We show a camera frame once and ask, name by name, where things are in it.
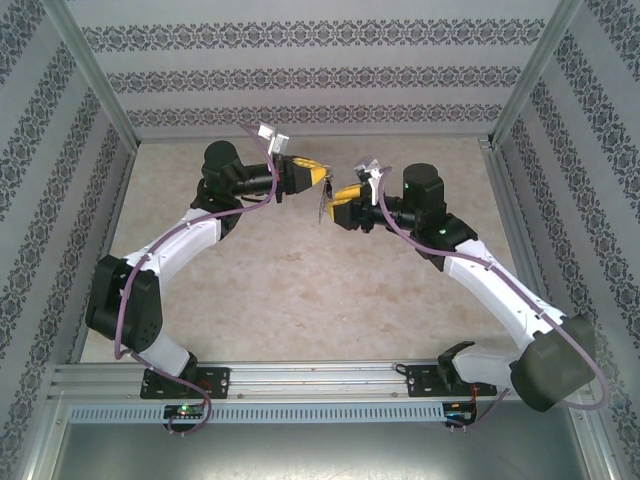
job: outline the metal bracket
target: metal bracket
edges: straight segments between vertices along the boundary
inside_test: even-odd
[[[230,376],[229,368],[198,367],[195,381],[192,383],[204,389],[212,400],[225,400],[229,392]],[[202,399],[202,395],[190,388],[185,390],[182,385],[167,382],[164,377],[147,369],[142,377],[140,398],[144,400]]]
[[[396,365],[396,372],[407,377],[407,393],[409,397],[465,397],[471,396],[472,384],[458,383],[447,388],[438,375],[438,365]],[[493,397],[498,389],[485,383],[474,384],[477,396]]]

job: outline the purple cable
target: purple cable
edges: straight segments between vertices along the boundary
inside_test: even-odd
[[[160,370],[159,368],[156,368],[155,366],[151,365],[149,362],[147,362],[146,360],[144,360],[143,358],[141,358],[138,354],[131,352],[131,350],[122,350],[122,329],[124,326],[124,316],[125,316],[125,312],[127,310],[127,302],[129,301],[129,296],[131,295],[131,287],[133,286],[133,281],[136,278],[136,275],[138,274],[138,272],[140,271],[140,269],[143,267],[143,265],[149,261],[150,255],[153,255],[156,250],[158,250],[158,248],[160,248],[168,239],[170,239],[173,235],[175,235],[176,233],[184,230],[185,228],[189,228],[191,225],[195,225],[198,224],[200,222],[204,222],[206,220],[211,220],[212,218],[221,218],[221,217],[226,217],[229,215],[236,215],[238,213],[246,213],[246,212],[251,212],[253,210],[256,210],[260,207],[263,207],[264,205],[266,205],[267,203],[269,203],[271,201],[271,199],[273,198],[273,196],[276,193],[276,189],[278,187],[278,174],[275,168],[275,165],[273,164],[273,160],[271,159],[271,155],[269,155],[268,150],[265,148],[265,146],[262,144],[262,142],[260,141],[260,137],[253,131],[255,129],[255,126],[247,126],[247,125],[241,125],[242,129],[247,132],[249,134],[249,136],[256,142],[256,144],[258,145],[258,148],[260,149],[260,151],[262,152],[262,154],[264,155],[267,164],[269,165],[269,170],[271,171],[271,175],[272,175],[272,179],[271,179],[271,190],[269,191],[269,194],[260,202],[260,203],[256,203],[255,205],[251,205],[248,207],[243,207],[243,208],[236,208],[233,210],[227,210],[225,212],[218,212],[218,213],[211,213],[208,215],[203,215],[202,217],[196,218],[194,220],[191,220],[190,222],[186,222],[183,224],[180,224],[178,226],[176,226],[175,228],[172,228],[171,230],[169,230],[167,233],[165,233],[162,237],[160,237],[147,251],[147,253],[145,255],[143,255],[142,257],[140,257],[140,260],[138,260],[138,262],[135,264],[135,266],[133,267],[133,270],[131,270],[131,273],[129,274],[129,278],[127,278],[127,282],[124,286],[124,290],[122,292],[122,299],[120,300],[120,309],[118,310],[118,322],[116,324],[116,335],[114,338],[114,356],[116,357],[117,360],[120,360],[122,358],[123,355],[127,354],[127,353],[131,353],[131,357],[134,358],[135,360],[137,360],[138,362],[140,362],[141,364],[143,364],[144,366],[146,366],[147,368],[152,369],[153,371],[155,371],[156,373],[158,373],[159,375],[162,375],[163,377],[172,380],[176,383],[179,383],[181,385],[185,385],[186,387],[189,387],[193,390],[195,390],[196,392],[200,393],[203,397],[204,397],[204,403],[207,406],[207,414],[205,415],[205,417],[200,421],[200,423],[198,423],[197,425],[195,425],[193,428],[191,428],[190,430],[186,431],[186,432],[181,432],[180,435],[181,436],[186,436],[186,435],[190,435],[196,431],[198,431],[200,428],[202,428],[207,421],[209,420],[209,417],[211,416],[211,398],[209,397],[209,395],[207,394],[207,392],[198,387],[197,385],[194,385],[192,383],[189,383],[185,380],[182,380],[181,378],[178,377],[174,377],[173,375]],[[172,428],[171,428],[171,424],[173,422],[173,419],[169,420],[169,432],[171,434],[177,433],[175,432]]]
[[[533,300],[531,300],[525,294],[525,292],[523,292],[520,289],[520,287],[513,280],[511,280],[502,270],[493,268],[493,264],[491,262],[487,262],[486,260],[474,257],[472,255],[467,255],[467,254],[458,253],[458,252],[447,252],[445,250],[436,250],[434,248],[425,247],[424,245],[421,245],[420,243],[413,240],[409,235],[407,235],[407,233],[405,233],[400,229],[400,227],[393,220],[393,217],[391,216],[391,213],[389,212],[389,209],[387,208],[387,205],[384,201],[384,184],[387,180],[387,176],[391,172],[391,167],[386,167],[381,172],[382,172],[382,177],[380,178],[380,195],[379,195],[380,208],[382,209],[382,214],[384,215],[384,218],[389,224],[389,226],[391,227],[391,229],[399,237],[405,240],[409,245],[411,245],[416,250],[419,250],[424,253],[428,253],[429,255],[462,258],[464,260],[468,260],[470,262],[474,262],[479,265],[482,265],[485,269],[491,270],[493,273],[495,273],[505,284],[507,284],[507,286],[511,290],[513,290],[516,293],[516,295],[518,295],[518,297],[520,297],[529,306],[529,308],[531,308],[538,316],[540,316],[545,322],[547,322],[549,326],[551,326],[551,328],[553,328],[556,332],[558,332],[560,336],[564,340],[566,340],[569,343],[569,345],[573,347],[573,349],[578,353],[578,355],[580,355],[580,357],[587,363],[587,365],[589,365],[589,368],[593,370],[593,373],[595,373],[596,377],[598,378],[598,381],[602,386],[602,398],[600,399],[600,401],[591,405],[581,405],[579,403],[572,403],[567,401],[563,401],[562,404],[566,407],[575,408],[577,410],[598,410],[606,406],[609,403],[609,399],[611,398],[611,392],[609,390],[607,379],[604,376],[604,373],[602,372],[602,370],[600,370],[600,368],[596,364],[596,362],[593,361],[593,359],[589,356],[589,354],[585,351],[585,349],[582,348],[580,344],[576,342],[573,339],[573,337],[571,337],[571,335],[565,332],[564,329],[560,327],[560,325],[554,322],[553,319],[551,319],[551,317],[549,317],[542,310],[542,308],[540,308]],[[490,411],[492,411],[502,401],[502,399],[505,396],[506,396],[506,393],[503,392],[503,394],[498,398],[498,401],[496,401],[496,403],[494,403],[491,409],[487,411],[485,415],[483,415],[483,418],[486,417],[487,414]]]

